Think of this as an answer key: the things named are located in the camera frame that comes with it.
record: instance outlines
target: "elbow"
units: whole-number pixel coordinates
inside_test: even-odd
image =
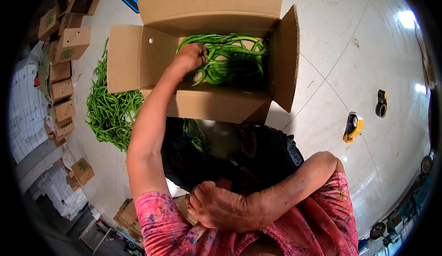
[[[334,168],[334,172],[344,172],[344,165],[334,154],[329,151],[322,151],[320,153],[324,157],[324,160]]]

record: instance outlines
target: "packing tape roll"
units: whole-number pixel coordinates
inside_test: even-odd
[[[387,113],[387,105],[378,103],[376,105],[376,115],[378,115],[381,118],[384,118],[386,113]]]

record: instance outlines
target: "wheel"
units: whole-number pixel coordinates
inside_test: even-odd
[[[377,240],[384,234],[385,224],[383,222],[378,222],[370,230],[370,239]]]
[[[424,176],[428,176],[433,167],[433,160],[429,155],[423,157],[422,162],[420,163],[420,171]]]

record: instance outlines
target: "long green pepper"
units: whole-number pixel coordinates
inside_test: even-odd
[[[255,43],[251,50],[246,48],[243,40]],[[259,56],[267,53],[267,46],[257,38],[240,36],[236,33],[224,36],[218,34],[192,35],[183,39],[176,52],[178,53],[187,43],[205,44],[209,52],[205,56],[207,63],[195,71],[202,73],[202,76],[192,86],[196,86],[203,79],[212,85],[256,87],[263,83],[264,69]],[[224,56],[227,60],[217,60],[218,56]]]

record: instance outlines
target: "pile of green chili peppers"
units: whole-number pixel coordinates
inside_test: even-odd
[[[94,69],[97,81],[92,80],[86,105],[89,122],[99,142],[111,142],[122,152],[129,146],[134,121],[144,102],[139,90],[109,94],[107,81],[108,40],[104,44],[102,60]]]
[[[243,40],[250,40],[255,44],[248,50]],[[212,85],[228,85],[233,87],[257,87],[264,80],[262,60],[259,56],[266,54],[267,46],[254,37],[240,36],[236,33],[230,35],[192,35],[188,36],[176,49],[178,51],[187,43],[199,43],[204,45],[208,54],[207,63],[197,69],[196,73],[202,76],[193,85],[196,86],[203,79]],[[217,60],[218,56],[224,56],[226,60]]]

